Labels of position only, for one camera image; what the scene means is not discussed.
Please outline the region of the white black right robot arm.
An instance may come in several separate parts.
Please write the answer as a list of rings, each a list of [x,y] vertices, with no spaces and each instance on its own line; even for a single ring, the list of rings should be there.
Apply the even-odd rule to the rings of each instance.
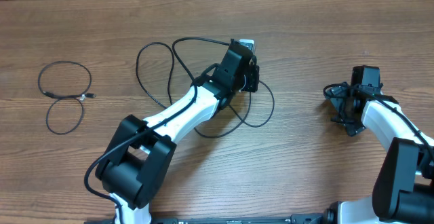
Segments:
[[[335,83],[323,89],[348,135],[370,130],[387,152],[369,197],[339,202],[324,213],[323,223],[432,223],[433,139],[402,112],[379,87]]]

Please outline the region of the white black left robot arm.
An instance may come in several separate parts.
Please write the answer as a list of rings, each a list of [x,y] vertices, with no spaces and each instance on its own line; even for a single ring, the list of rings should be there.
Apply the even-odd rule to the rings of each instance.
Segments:
[[[259,67],[251,39],[231,40],[220,63],[192,79],[188,92],[160,113],[121,121],[106,151],[87,169],[86,189],[115,205],[110,223],[150,223],[178,143],[230,105],[237,92],[256,92]]]

